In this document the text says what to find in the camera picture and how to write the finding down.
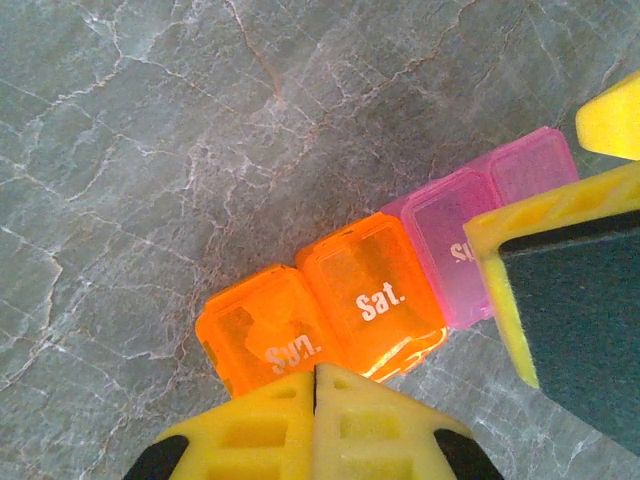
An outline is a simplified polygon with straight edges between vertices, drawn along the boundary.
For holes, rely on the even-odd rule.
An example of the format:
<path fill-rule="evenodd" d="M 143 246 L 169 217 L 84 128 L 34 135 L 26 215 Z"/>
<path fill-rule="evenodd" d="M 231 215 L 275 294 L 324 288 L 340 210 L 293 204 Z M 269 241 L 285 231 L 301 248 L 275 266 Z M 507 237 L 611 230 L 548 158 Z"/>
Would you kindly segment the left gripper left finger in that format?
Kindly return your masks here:
<path fill-rule="evenodd" d="M 126 479 L 309 479 L 314 375 L 281 378 L 162 432 Z"/>

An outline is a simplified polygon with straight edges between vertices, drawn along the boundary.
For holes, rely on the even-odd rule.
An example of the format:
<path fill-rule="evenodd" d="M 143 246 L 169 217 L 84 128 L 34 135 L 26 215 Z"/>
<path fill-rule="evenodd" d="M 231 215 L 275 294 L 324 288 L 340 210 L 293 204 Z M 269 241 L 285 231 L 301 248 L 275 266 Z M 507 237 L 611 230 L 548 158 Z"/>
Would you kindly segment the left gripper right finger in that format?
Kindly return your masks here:
<path fill-rule="evenodd" d="M 314 370 L 316 479 L 501 479 L 455 418 L 333 364 Z"/>

